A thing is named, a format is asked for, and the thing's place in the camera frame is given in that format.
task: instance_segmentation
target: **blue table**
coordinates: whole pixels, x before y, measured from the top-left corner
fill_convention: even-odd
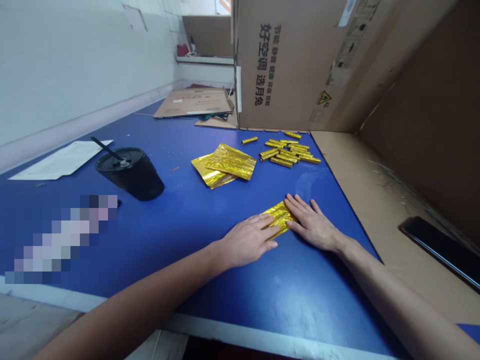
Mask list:
[[[197,119],[155,120],[159,103],[104,126],[95,136],[111,145],[139,147],[165,183],[155,200],[140,202],[96,173],[98,154],[71,176],[54,181],[7,180],[50,153],[0,176],[0,274],[12,271],[33,234],[50,233],[52,220],[69,220],[70,208],[85,207],[82,195],[118,195],[118,219],[90,235],[62,272],[44,273],[37,282],[2,284],[0,291],[88,311],[104,298],[223,237],[237,222],[280,202],[287,193],[316,199],[325,215],[346,235],[377,257],[332,172],[309,134],[319,165],[301,162],[292,169],[258,161],[250,181],[235,180],[210,190],[191,160],[212,153],[220,143],[254,158],[265,141],[281,133],[194,126]],[[253,136],[258,141],[242,146]],[[355,280],[331,253],[320,252],[292,231],[277,238],[278,248],[259,261],[232,269],[182,304],[168,330],[299,358],[385,359],[408,355]],[[464,326],[477,341],[478,326]]]

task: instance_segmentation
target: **blue tabletop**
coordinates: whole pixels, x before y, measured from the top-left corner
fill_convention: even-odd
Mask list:
[[[61,272],[41,273],[42,283],[110,297],[143,277],[223,237],[237,222],[279,203],[287,193],[315,199],[346,235],[377,257],[347,199],[309,134],[301,143],[322,159],[291,169],[258,161],[250,181],[237,179],[210,190],[191,160],[212,153],[220,143],[254,158],[265,141],[282,133],[194,126],[197,119],[153,119],[151,105],[79,140],[113,139],[111,148],[139,147],[165,184],[164,193],[140,202],[99,175],[98,154],[73,175],[51,181],[7,180],[46,157],[0,176],[0,273],[14,269],[34,234],[50,233],[52,220],[68,220],[85,195],[118,195],[117,220],[91,234]],[[258,141],[241,145],[253,136]],[[292,231],[259,261],[222,274],[200,289],[177,312],[209,320],[406,357],[406,352],[362,293],[352,275],[331,253],[318,251]]]

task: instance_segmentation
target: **red object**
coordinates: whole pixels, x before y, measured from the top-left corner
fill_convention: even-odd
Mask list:
[[[189,53],[189,47],[187,46],[187,44],[177,45],[176,53],[178,54],[178,56],[184,57]]]

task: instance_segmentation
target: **hand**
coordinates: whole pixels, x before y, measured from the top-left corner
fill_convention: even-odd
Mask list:
[[[342,234],[328,220],[315,200],[310,200],[311,207],[298,195],[288,194],[285,205],[300,221],[287,221],[286,225],[302,238],[321,250],[338,252],[353,239]]]
[[[217,241],[217,249],[227,269],[241,267],[257,261],[264,253],[278,246],[267,240],[280,231],[280,226],[267,227],[274,220],[264,213],[239,222],[225,237]]]

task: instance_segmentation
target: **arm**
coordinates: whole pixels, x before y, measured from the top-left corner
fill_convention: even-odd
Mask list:
[[[196,290],[224,271],[260,258],[277,243],[273,217],[255,215],[223,239],[134,283],[53,339],[36,358],[124,359]]]
[[[298,195],[285,205],[301,224],[287,226],[321,250],[336,253],[388,326],[414,359],[480,359],[480,346],[457,325],[408,288],[354,239],[343,235]]]

